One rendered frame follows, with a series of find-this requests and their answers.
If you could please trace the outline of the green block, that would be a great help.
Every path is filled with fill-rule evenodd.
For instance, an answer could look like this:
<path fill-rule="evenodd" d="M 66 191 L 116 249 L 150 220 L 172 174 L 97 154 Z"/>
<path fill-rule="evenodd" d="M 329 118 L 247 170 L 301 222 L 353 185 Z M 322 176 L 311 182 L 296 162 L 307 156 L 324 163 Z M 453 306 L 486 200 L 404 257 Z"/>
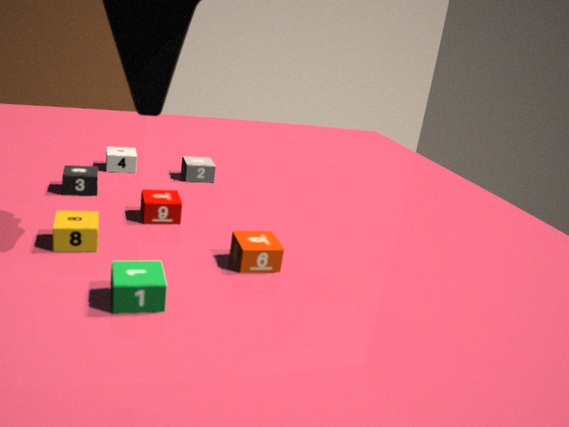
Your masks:
<path fill-rule="evenodd" d="M 162 261 L 112 261 L 112 313 L 165 312 L 167 282 Z"/>

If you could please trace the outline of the orange block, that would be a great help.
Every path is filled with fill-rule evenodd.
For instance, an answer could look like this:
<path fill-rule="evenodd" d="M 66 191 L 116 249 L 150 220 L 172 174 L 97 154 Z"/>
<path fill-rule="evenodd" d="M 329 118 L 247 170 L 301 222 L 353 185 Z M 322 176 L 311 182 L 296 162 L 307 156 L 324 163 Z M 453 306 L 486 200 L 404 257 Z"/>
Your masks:
<path fill-rule="evenodd" d="M 229 254 L 239 273 L 281 272 L 284 248 L 272 231 L 233 231 Z"/>

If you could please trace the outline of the red block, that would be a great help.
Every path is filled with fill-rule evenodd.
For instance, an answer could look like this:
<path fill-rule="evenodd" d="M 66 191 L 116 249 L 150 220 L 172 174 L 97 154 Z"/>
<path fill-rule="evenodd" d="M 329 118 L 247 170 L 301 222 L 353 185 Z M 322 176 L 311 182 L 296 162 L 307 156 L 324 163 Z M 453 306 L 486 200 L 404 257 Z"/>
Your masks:
<path fill-rule="evenodd" d="M 181 224 L 182 202 L 178 190 L 142 189 L 143 224 Z"/>

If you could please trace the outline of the yellow block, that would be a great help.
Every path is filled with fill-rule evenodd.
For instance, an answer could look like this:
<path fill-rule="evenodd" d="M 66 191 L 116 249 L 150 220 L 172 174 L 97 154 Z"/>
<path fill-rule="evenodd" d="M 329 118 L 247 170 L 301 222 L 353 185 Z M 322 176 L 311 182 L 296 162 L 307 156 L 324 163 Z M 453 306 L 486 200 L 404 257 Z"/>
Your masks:
<path fill-rule="evenodd" d="M 54 252 L 98 252 L 99 212 L 56 211 L 52 226 Z"/>

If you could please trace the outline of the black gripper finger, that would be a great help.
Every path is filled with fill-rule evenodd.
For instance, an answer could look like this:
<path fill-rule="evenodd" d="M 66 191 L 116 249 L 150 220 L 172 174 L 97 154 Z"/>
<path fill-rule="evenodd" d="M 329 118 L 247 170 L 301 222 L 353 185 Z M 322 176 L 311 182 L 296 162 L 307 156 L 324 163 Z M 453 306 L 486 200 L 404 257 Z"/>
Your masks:
<path fill-rule="evenodd" d="M 161 114 L 201 0 L 103 0 L 137 113 Z"/>

